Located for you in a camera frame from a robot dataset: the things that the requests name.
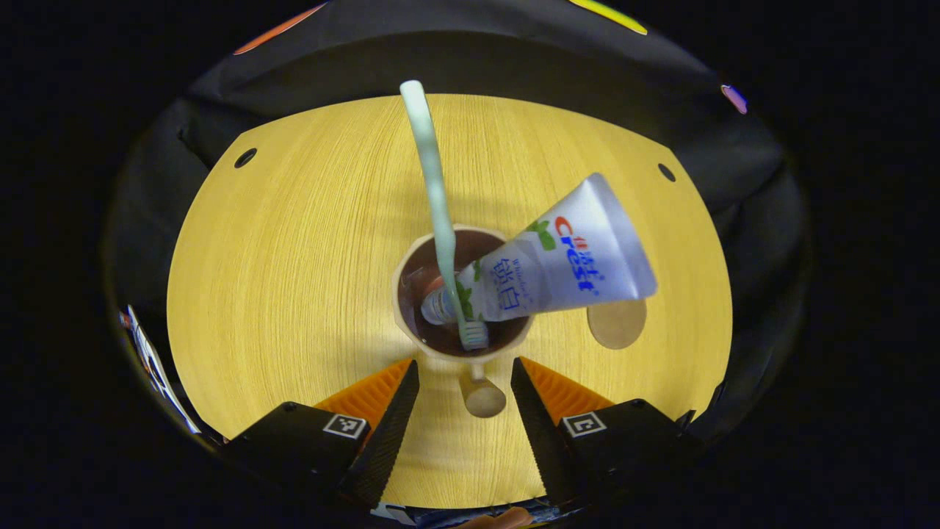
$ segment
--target cup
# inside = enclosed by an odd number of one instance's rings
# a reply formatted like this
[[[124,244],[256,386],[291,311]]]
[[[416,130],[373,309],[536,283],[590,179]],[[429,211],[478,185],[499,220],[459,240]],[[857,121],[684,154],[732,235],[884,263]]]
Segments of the cup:
[[[506,236],[500,232],[462,224],[454,225],[454,233],[455,270],[463,270],[506,242]],[[489,322],[490,345],[464,350],[456,324],[435,326],[421,315],[421,302],[443,282],[437,267],[434,234],[418,237],[392,276],[395,323],[428,356],[465,364],[458,382],[467,411],[477,417],[493,417],[506,407],[506,394],[485,376],[484,366],[523,341],[532,325],[532,316]]]

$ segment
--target toothbrush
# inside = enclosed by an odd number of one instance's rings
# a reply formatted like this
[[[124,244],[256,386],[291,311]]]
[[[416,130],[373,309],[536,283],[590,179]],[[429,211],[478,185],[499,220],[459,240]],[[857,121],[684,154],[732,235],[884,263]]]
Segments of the toothbrush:
[[[424,172],[424,184],[431,202],[431,221],[434,226],[434,247],[437,251],[437,267],[441,270],[444,285],[457,314],[461,344],[466,350],[483,349],[490,344],[490,335],[486,324],[481,321],[468,321],[463,314],[460,298],[457,296],[457,281],[454,279],[454,250],[457,237],[450,222],[447,210],[447,194],[444,190],[444,171],[441,167],[441,153],[437,148],[437,135],[434,122],[428,109],[428,99],[424,87],[419,81],[405,81],[399,87],[405,102],[408,120],[415,135],[418,158]]]

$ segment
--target round wooden table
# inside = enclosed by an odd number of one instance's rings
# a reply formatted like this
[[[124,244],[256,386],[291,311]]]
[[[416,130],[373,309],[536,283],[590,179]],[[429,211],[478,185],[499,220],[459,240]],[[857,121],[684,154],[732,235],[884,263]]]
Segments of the round wooden table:
[[[642,397],[671,418],[704,411],[728,364],[728,271],[673,153],[541,104],[428,99],[455,222],[512,236],[599,171],[635,224],[659,291],[639,338],[619,350],[597,343],[585,310],[536,316],[523,344],[487,366],[509,400],[491,419],[464,409],[459,365],[417,355],[421,389],[383,501],[462,508],[544,494],[509,388],[515,356],[614,402]],[[173,359],[200,417],[232,438],[284,401],[314,405],[415,356],[395,324],[391,281],[430,231],[399,97],[317,108],[239,136],[189,210],[169,278]]]

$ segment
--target green leaf graphic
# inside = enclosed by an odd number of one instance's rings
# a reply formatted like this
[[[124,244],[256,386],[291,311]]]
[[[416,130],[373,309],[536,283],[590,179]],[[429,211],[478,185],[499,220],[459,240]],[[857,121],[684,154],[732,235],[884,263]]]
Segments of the green leaf graphic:
[[[457,298],[461,302],[461,309],[463,309],[463,317],[468,320],[473,319],[473,304],[470,303],[470,294],[473,293],[472,288],[463,288],[463,285],[460,281],[457,281]]]
[[[541,241],[541,249],[544,249],[545,251],[556,248],[555,239],[552,238],[552,235],[549,235],[547,232],[539,232],[539,241]]]

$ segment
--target circular wooden disc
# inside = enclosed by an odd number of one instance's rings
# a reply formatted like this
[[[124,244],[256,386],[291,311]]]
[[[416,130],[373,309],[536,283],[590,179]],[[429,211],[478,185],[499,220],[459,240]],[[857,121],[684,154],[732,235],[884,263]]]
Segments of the circular wooden disc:
[[[629,354],[600,345],[584,311],[539,314],[517,348],[487,364],[506,408],[489,419],[467,413],[457,383],[465,366],[418,355],[389,295],[402,256],[431,230],[404,107],[400,97],[353,101],[243,133],[190,207],[166,314],[173,360],[199,416],[233,438],[284,401],[315,405],[416,356],[420,391],[383,500],[463,508],[544,494],[509,391],[515,356],[614,402],[642,397],[672,418],[707,408],[728,364],[728,272],[675,155],[541,104],[443,94],[428,101],[455,222],[513,235],[603,173],[659,281]]]

